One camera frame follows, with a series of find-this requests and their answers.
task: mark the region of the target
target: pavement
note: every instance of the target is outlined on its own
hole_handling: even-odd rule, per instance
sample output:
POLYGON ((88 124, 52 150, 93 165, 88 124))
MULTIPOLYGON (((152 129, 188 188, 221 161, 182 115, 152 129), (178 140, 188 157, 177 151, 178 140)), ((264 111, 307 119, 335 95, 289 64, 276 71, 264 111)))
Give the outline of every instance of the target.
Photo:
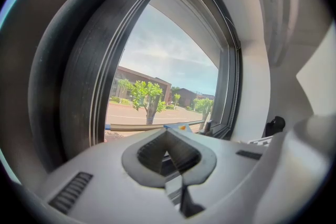
MULTIPOLYGON (((199 121, 202 119, 202 114, 185 110, 177 106, 175 110, 164 110, 156 112, 153 124, 169 124, 177 122, 199 121)), ((140 108, 139 111, 130 105, 109 103, 107 116, 107 124, 146 124, 146 110, 140 108)), ((197 132, 199 124, 192 125, 190 128, 193 132, 197 132)), ((107 141, 115 140, 116 135, 112 132, 106 131, 105 138, 107 141)), ((117 132, 120 136, 125 137, 139 132, 117 132)))

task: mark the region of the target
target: window glass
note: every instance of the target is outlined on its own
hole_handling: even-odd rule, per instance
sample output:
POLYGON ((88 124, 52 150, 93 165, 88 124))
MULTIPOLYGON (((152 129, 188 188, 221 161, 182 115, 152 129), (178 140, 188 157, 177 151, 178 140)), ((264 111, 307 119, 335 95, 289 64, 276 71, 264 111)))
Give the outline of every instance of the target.
MULTIPOLYGON (((208 121, 217 76, 218 68, 199 45, 175 22, 148 5, 115 73, 106 124, 208 121)), ((198 132, 202 126, 187 127, 198 132)), ((138 132, 106 131, 105 138, 110 141, 138 132)))

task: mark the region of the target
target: tree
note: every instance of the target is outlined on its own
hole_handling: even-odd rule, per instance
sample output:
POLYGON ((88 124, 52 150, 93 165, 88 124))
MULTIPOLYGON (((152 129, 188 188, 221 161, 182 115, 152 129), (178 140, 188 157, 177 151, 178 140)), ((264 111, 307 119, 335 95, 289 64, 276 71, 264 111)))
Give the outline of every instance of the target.
POLYGON ((195 99, 193 100, 193 109, 194 109, 194 111, 196 110, 196 105, 197 105, 198 101, 199 101, 198 98, 195 98, 195 99))
POLYGON ((203 129, 204 123, 211 111, 213 104, 214 104, 214 100, 210 100, 209 98, 200 99, 197 101, 196 110, 199 112, 202 112, 202 121, 204 121, 203 123, 200 124, 199 130, 203 129))
POLYGON ((119 85, 119 87, 120 87, 120 89, 121 89, 121 96, 123 96, 124 91, 125 91, 126 89, 129 90, 129 89, 132 88, 132 84, 128 81, 128 79, 121 79, 121 80, 118 80, 118 85, 119 85))
POLYGON ((176 90, 179 90, 180 89, 180 87, 175 87, 175 86, 173 86, 173 87, 171 87, 171 91, 173 92, 173 91, 176 91, 176 90))
POLYGON ((175 101, 175 106, 174 106, 174 110, 175 110, 175 108, 176 108, 176 103, 179 101, 179 99, 180 99, 180 95, 179 94, 174 94, 174 101, 175 101))
POLYGON ((156 112, 165 110, 165 102, 161 101, 162 89, 155 83, 137 81, 132 86, 133 108, 139 111, 143 106, 146 110, 146 124, 153 124, 156 112))

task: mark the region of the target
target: sky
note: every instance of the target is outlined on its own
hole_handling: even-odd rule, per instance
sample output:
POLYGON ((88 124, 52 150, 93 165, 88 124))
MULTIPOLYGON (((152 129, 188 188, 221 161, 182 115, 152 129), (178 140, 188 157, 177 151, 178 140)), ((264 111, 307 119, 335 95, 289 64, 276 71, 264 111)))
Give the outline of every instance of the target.
POLYGON ((119 65, 175 87, 215 95, 216 66, 187 33, 150 5, 137 21, 119 65))

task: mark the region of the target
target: window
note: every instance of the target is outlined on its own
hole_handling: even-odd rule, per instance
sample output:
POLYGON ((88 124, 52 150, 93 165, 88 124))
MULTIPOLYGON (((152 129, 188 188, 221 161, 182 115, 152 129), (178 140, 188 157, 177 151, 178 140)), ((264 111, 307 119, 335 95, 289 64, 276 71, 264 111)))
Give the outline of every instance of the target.
POLYGON ((106 140, 148 130, 144 125, 180 124, 199 132, 210 120, 212 134, 224 136, 234 113, 237 63, 223 27, 212 0, 151 0, 116 69, 112 84, 121 93, 108 104, 106 126, 112 131, 106 140), (148 87, 157 87, 157 95, 140 96, 148 87), (113 131, 120 125, 138 130, 113 131))

